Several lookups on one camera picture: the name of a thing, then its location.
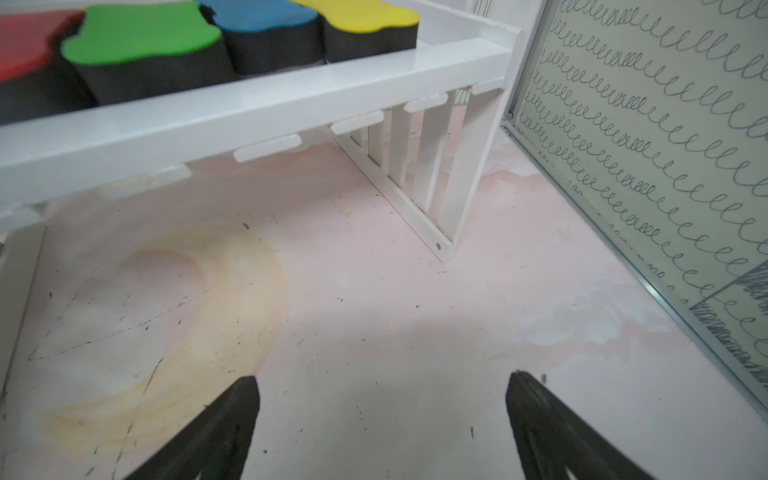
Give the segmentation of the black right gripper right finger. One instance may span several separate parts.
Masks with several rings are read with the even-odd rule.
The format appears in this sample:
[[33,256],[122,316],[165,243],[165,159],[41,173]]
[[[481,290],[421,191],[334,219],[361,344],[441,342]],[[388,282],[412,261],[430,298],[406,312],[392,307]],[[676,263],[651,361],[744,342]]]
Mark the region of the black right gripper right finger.
[[651,477],[530,373],[511,373],[505,400],[527,479]]

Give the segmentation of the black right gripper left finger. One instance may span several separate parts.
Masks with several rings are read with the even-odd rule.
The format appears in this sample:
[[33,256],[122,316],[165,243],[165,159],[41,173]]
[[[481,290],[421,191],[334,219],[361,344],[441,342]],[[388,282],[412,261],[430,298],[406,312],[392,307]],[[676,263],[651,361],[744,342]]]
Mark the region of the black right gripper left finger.
[[240,479],[259,409],[257,379],[238,378],[127,478]]

